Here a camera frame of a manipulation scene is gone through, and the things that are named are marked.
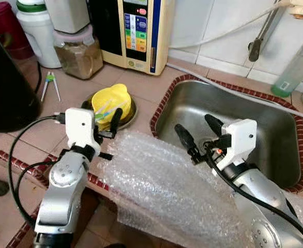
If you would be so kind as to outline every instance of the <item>sink basin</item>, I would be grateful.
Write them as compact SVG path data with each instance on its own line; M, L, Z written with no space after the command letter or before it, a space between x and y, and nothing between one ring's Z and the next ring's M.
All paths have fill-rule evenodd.
M203 143L216 135L204 120L211 114L223 123L235 119L257 121L256 148L248 162L254 163L282 188L294 186L301 177L294 117L291 114L236 97L207 83L188 80L178 83L155 125L157 136L182 147L174 131L182 124L203 152Z

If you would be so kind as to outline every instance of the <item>colorful button panel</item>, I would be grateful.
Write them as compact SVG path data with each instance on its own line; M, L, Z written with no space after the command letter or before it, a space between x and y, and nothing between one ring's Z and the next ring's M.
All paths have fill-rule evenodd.
M146 52L147 18L125 13L126 48Z

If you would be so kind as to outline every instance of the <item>tiled countertop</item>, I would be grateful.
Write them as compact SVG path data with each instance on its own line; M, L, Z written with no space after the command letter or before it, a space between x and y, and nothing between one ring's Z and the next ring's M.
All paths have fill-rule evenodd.
M209 70L208 68L186 63L181 60L170 59L170 62L193 70L202 76L271 94L269 90L270 85L267 84L213 69ZM25 61L18 61L18 64L32 88L34 88L38 77L35 59L31 58ZM47 71L48 69L42 69L43 78ZM150 76L106 64L92 79L82 81L66 75L61 69L52 71L56 76L62 101L58 101L55 89L53 85L50 84L42 104L43 110L41 116L51 115L54 112L64 112L69 107L80 107L81 103L92 93L116 83L123 83L128 87L130 94L139 108L136 120L128 129L138 130L150 135L152 133L149 128L149 121L164 96L165 91L173 79L185 74L181 71L166 67L162 75ZM41 96L42 89L43 82L39 89L39 97ZM285 100L303 112L300 93L294 92ZM17 132L0 133L0 149L8 152L11 142L16 135ZM23 135L21 141L17 144L14 156L28 164L43 161L48 154L58 156L63 148L67 148L66 142L67 138L63 125L54 124L52 121L44 121ZM94 159L90 166L90 172L95 175L98 175L96 169L97 162L98 158Z

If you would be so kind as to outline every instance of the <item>pink jar lid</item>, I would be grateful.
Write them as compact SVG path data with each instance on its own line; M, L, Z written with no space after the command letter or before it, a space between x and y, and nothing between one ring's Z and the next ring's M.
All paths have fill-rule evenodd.
M11 5L8 2L0 2L0 14L7 10L11 10Z
M75 34L67 34L56 30L54 30L53 34L56 44L60 44L61 42L83 42L86 45L90 45L94 43L93 28L90 24Z

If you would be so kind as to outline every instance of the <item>cable connector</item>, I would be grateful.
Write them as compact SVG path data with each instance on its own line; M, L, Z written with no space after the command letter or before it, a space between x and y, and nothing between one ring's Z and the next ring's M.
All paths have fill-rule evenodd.
M57 124L65 124L65 113L55 112L55 123Z

